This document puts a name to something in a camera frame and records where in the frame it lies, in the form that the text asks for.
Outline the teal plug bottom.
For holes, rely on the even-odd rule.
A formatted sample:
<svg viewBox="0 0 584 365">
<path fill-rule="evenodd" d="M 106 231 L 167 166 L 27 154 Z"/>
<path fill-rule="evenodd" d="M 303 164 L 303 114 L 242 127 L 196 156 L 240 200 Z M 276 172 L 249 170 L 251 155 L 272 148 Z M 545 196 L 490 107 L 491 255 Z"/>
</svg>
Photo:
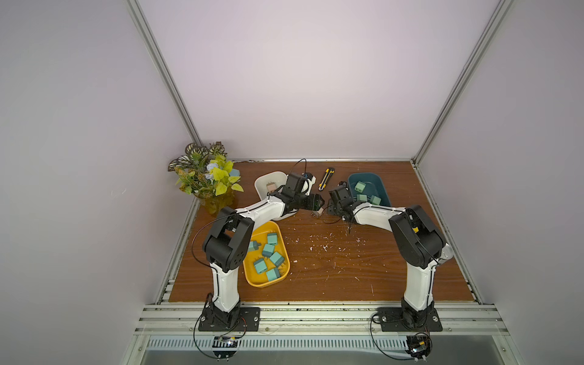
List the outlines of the teal plug bottom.
<svg viewBox="0 0 584 365">
<path fill-rule="evenodd" d="M 279 252 L 274 252 L 269 257 L 269 259 L 275 265 L 276 268 L 282 266 L 285 263 L 285 258 Z"/>
</svg>

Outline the light teal plug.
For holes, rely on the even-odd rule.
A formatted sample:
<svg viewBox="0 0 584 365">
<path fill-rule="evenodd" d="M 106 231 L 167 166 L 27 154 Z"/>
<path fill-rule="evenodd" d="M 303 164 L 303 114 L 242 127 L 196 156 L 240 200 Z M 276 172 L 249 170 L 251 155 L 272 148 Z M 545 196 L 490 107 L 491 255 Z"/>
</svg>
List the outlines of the light teal plug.
<svg viewBox="0 0 584 365">
<path fill-rule="evenodd" d="M 251 241 L 249 243 L 248 251 L 249 252 L 255 252 L 255 251 L 260 250 L 261 248 L 262 248 L 261 243 L 259 243 L 259 242 L 257 242 L 257 241 L 254 240 L 254 241 Z"/>
</svg>

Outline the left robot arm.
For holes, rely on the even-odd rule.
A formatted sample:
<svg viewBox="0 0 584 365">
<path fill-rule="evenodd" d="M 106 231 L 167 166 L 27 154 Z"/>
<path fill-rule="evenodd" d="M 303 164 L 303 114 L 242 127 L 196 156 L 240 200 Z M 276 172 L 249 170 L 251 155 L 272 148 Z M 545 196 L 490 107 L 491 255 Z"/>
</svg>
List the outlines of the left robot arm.
<svg viewBox="0 0 584 365">
<path fill-rule="evenodd" d="M 223 208 L 213 221 L 202 249 L 213 274 L 213 292 L 205 308 L 207 319 L 232 327 L 240 318 L 239 267 L 248 253 L 252 233 L 262 225 L 292 211 L 318 211 L 324 205 L 311 193 L 316 178 L 311 173 L 287 175 L 286 183 L 253 205 Z"/>
</svg>

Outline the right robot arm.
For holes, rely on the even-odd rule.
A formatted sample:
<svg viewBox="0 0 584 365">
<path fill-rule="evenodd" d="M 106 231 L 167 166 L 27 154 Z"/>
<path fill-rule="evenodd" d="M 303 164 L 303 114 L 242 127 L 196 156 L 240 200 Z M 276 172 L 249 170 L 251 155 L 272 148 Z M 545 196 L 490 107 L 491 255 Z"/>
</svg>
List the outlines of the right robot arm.
<svg viewBox="0 0 584 365">
<path fill-rule="evenodd" d="M 398 251 L 407 262 L 401 321 L 410 329 L 422 327 L 434 306 L 436 268 L 454 257 L 453 248 L 440 229 L 420 205 L 394 208 L 358 202 L 345 185 L 329 194 L 332 212 L 344 221 L 393 233 Z"/>
</svg>

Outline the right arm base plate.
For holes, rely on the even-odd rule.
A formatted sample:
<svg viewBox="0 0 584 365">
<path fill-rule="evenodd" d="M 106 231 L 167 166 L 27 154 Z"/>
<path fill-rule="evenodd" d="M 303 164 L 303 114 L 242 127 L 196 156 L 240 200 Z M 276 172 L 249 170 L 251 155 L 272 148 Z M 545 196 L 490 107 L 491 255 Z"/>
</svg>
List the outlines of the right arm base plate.
<svg viewBox="0 0 584 365">
<path fill-rule="evenodd" d="M 383 332 L 442 332 L 443 325 L 433 307 L 414 311 L 397 307 L 382 307 L 377 318 Z"/>
</svg>

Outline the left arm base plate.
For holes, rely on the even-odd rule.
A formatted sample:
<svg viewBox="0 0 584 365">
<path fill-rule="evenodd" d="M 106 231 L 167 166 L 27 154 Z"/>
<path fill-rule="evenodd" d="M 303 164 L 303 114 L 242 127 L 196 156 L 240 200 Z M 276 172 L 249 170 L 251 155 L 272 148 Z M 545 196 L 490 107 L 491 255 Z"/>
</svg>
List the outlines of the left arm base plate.
<svg viewBox="0 0 584 365">
<path fill-rule="evenodd" d="M 197 330 L 200 332 L 257 332 L 260 315 L 259 307 L 235 307 L 227 313 L 211 306 L 203 310 Z"/>
</svg>

